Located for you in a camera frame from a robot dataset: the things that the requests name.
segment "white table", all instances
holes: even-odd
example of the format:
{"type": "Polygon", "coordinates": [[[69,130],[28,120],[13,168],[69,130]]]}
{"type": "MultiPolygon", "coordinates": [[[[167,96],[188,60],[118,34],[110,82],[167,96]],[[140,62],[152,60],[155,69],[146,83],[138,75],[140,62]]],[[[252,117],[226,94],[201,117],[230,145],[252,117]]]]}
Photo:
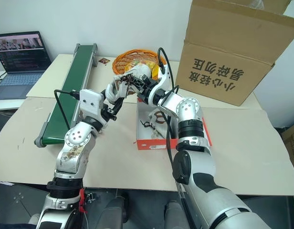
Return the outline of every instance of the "white table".
{"type": "Polygon", "coordinates": [[[10,110],[10,109],[18,109],[22,103],[24,102],[24,99],[6,99],[6,100],[0,100],[0,111],[1,110],[10,110]]]}
{"type": "MultiPolygon", "coordinates": [[[[37,148],[33,141],[55,105],[52,91],[61,87],[69,61],[70,55],[57,57],[29,92],[30,97],[2,129],[0,180],[46,184],[53,178],[62,145],[37,148]]],[[[178,67],[176,63],[172,65],[174,69],[178,67]]],[[[100,91],[111,81],[112,75],[109,64],[99,63],[91,72],[88,87],[100,91]]],[[[213,143],[218,185],[243,195],[294,195],[294,168],[254,94],[241,107],[183,90],[180,94],[201,102],[213,143]]],[[[133,121],[136,99],[129,96],[126,102],[117,121],[110,121],[97,138],[84,185],[175,191],[166,150],[137,150],[133,121]]]]}

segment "red component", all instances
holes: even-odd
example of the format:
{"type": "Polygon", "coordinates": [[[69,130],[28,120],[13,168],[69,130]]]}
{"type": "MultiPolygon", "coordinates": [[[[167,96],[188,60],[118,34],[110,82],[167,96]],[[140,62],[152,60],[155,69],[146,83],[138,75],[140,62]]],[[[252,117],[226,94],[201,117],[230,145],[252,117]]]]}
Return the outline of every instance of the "red component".
{"type": "Polygon", "coordinates": [[[86,210],[84,209],[84,188],[80,189],[80,201],[79,201],[79,212],[86,213],[86,210]]]}

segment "laptop keyboard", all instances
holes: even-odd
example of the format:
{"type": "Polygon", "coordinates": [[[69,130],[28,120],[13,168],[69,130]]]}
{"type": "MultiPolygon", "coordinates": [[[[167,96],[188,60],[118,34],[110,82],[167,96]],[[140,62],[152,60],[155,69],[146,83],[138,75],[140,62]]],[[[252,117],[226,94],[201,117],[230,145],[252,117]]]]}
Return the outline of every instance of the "laptop keyboard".
{"type": "Polygon", "coordinates": [[[36,74],[8,74],[1,81],[0,86],[6,85],[34,85],[42,76],[41,73],[36,74]]]}

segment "orange basket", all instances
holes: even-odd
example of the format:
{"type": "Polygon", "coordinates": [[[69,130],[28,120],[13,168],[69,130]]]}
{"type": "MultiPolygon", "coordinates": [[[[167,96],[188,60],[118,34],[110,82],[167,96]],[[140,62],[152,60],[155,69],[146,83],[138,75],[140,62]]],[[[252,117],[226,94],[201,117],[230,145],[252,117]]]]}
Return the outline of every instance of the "orange basket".
{"type": "MultiPolygon", "coordinates": [[[[158,65],[158,54],[154,51],[145,50],[145,49],[133,49],[127,51],[119,56],[112,63],[112,69],[116,75],[124,74],[125,67],[128,63],[133,60],[149,60],[153,61],[158,65]]],[[[163,64],[166,64],[165,59],[161,56],[161,61],[163,64]]]]}

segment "laptop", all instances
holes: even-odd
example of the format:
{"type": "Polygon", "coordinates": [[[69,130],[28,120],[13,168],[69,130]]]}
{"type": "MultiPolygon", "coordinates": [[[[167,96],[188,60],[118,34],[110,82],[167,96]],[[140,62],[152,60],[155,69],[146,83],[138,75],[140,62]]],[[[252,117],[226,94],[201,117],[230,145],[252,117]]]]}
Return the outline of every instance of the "laptop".
{"type": "Polygon", "coordinates": [[[38,31],[0,34],[0,62],[7,73],[0,99],[25,99],[51,64],[38,31]]]}

